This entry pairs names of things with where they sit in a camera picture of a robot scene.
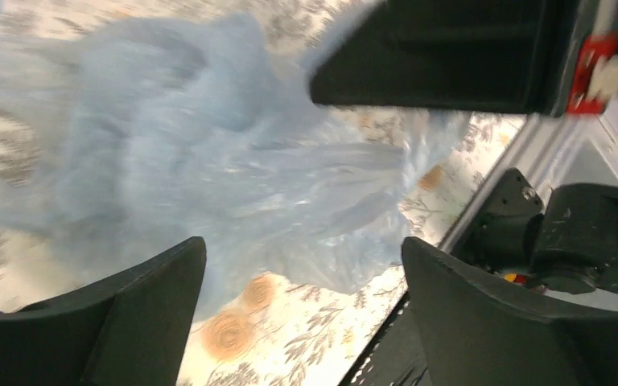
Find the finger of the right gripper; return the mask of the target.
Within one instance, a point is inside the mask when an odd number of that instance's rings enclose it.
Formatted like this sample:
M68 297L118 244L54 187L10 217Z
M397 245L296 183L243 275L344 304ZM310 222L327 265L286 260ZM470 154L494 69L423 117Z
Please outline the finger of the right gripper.
M576 1L384 1L319 62L320 105L544 113Z

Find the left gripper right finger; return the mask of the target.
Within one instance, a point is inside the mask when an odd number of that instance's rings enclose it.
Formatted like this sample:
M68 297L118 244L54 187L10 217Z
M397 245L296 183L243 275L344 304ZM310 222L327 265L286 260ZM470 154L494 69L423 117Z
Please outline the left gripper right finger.
M402 262L435 385L618 385L618 312L537 294L407 237Z

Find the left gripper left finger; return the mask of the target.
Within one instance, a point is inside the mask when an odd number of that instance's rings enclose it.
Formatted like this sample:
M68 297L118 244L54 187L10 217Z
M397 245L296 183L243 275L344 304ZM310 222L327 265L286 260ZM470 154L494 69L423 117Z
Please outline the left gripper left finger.
M174 385L204 278L189 238L93 284L0 312L0 385Z

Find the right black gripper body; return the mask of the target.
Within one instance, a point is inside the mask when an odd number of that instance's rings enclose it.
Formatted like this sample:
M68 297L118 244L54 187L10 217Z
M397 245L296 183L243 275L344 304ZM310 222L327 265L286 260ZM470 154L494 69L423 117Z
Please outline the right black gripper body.
M600 115L618 97L618 1L564 1L549 115Z

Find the light blue trash bag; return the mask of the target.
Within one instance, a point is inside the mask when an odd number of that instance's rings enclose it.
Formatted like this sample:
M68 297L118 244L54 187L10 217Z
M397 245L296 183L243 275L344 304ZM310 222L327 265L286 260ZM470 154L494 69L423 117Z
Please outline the light blue trash bag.
M418 111L391 145L314 105L307 76L360 14L298 59L247 13L0 36L0 110L39 143L26 186L0 179L0 228L45 237L87 281L201 236L198 320L264 272L354 294L400 263L399 203L470 121Z

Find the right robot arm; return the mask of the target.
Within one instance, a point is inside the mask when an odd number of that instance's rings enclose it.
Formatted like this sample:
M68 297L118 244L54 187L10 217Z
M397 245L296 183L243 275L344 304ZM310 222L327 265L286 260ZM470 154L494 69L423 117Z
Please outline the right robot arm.
M319 105L523 116L453 253L618 309L618 1L385 1L309 89Z

